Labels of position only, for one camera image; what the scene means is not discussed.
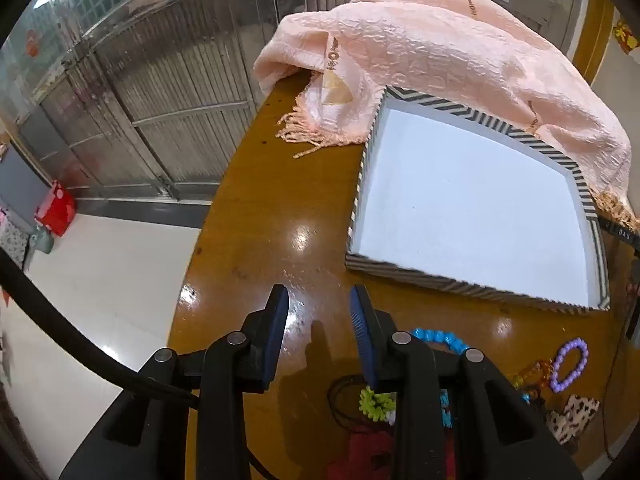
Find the metal folding gate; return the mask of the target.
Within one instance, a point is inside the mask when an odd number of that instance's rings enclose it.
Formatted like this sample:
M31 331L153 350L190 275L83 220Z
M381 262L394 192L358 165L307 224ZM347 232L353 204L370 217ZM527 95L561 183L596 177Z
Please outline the metal folding gate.
M79 198L216 193L278 0L2 0L1 129Z

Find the striped white tray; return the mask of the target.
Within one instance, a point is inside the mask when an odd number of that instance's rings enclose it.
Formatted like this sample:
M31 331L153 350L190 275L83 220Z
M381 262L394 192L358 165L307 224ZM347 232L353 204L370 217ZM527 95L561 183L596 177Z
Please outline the striped white tray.
M349 269L569 311L611 302L597 208L574 160L438 96L387 88L361 156Z

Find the red bow hair clip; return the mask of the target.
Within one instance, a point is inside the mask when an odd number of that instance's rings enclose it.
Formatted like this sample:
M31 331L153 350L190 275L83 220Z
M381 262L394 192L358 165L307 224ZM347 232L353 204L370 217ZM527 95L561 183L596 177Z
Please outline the red bow hair clip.
M399 459L393 429L357 426L349 433L342 455L326 465L323 479L409 479L400 470Z

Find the leopard print bow scrunchie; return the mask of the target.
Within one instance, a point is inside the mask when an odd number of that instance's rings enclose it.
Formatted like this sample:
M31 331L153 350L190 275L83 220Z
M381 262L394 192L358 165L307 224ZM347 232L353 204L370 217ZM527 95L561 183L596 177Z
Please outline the leopard print bow scrunchie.
M596 399L572 394L562 411L548 411L546 423L559 444L567 444L580 437L600 410Z

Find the red bag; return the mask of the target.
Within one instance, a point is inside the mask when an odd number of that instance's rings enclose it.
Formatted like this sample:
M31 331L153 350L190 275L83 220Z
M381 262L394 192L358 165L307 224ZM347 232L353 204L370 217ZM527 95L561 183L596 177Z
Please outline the red bag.
M54 181L36 208L35 220L55 236L62 237L76 216L76 200L60 181Z

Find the pink fringed scarf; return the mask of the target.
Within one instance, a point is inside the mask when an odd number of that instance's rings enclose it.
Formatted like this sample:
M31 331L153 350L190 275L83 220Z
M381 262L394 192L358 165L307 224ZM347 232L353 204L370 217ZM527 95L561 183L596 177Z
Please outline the pink fringed scarf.
M311 80L280 121L308 152L367 140L389 86L480 110L576 162L600 211L637 229L631 143L616 115L551 42L490 0L352 0L286 16L254 65L263 92Z

